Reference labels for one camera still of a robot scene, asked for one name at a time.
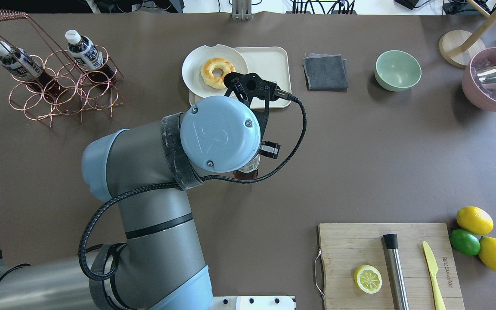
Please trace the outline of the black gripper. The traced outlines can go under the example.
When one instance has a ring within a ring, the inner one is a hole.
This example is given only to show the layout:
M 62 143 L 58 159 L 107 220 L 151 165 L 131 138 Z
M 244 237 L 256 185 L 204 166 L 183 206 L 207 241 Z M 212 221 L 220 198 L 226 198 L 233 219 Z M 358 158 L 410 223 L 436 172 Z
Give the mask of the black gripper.
M 259 155 L 272 159 L 277 159 L 280 150 L 281 150 L 280 144 L 273 143 L 271 141 L 262 141 L 260 143 Z

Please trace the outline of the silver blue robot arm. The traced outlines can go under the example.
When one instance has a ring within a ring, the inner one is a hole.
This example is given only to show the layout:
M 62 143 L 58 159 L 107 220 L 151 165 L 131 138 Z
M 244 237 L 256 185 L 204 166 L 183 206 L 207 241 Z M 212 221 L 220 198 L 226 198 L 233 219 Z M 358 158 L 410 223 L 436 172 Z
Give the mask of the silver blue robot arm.
M 103 205 L 83 232 L 77 261 L 5 267 L 0 310 L 208 310 L 214 300 L 186 191 L 275 145 L 263 141 L 269 108 L 211 96 L 185 113 L 91 143 L 85 182 Z

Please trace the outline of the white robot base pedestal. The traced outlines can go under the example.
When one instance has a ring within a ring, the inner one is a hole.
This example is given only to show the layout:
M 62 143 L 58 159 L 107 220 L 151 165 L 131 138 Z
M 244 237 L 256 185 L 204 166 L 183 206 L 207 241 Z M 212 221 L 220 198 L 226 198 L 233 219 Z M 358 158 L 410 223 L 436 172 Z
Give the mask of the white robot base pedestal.
M 295 310 L 294 296 L 220 296 L 214 297 L 210 310 Z

